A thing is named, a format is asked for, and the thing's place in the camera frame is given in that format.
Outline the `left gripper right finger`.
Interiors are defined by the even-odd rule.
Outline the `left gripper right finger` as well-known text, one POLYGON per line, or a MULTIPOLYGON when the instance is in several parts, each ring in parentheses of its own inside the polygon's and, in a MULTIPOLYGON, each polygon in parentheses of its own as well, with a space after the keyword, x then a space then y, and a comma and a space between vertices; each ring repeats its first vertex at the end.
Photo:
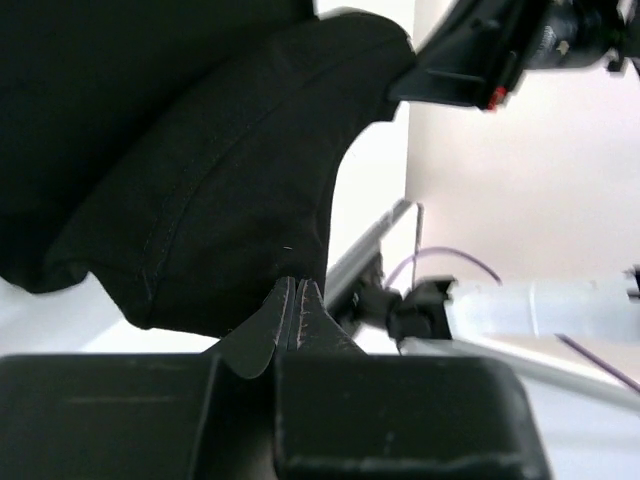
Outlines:
POLYGON ((297 290, 274 367, 281 479, 548 479, 521 381, 478 356, 369 355, 297 290))

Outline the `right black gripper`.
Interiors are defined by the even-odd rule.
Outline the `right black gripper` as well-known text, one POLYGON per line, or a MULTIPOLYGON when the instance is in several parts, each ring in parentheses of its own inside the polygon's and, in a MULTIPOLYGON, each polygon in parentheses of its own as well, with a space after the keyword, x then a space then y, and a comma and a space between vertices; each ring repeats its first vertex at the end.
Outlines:
POLYGON ((492 108, 515 71, 639 66, 639 3, 456 1, 389 98, 492 108))

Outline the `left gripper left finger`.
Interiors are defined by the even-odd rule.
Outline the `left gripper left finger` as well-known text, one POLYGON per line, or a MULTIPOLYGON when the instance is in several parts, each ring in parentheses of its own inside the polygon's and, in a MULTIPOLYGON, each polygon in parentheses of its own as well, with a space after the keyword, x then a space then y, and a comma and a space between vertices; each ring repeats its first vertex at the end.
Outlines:
POLYGON ((272 479, 272 360, 295 283, 197 354, 1 361, 5 479, 272 479))

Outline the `black skirt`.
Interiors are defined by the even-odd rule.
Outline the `black skirt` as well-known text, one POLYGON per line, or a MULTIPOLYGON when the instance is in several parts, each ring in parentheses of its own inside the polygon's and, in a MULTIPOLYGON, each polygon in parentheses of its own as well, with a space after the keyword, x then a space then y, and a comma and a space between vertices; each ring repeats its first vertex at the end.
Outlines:
POLYGON ((322 292, 342 159, 397 109, 394 21, 309 1, 5 1, 1 276, 95 276, 141 328, 222 337, 322 292))

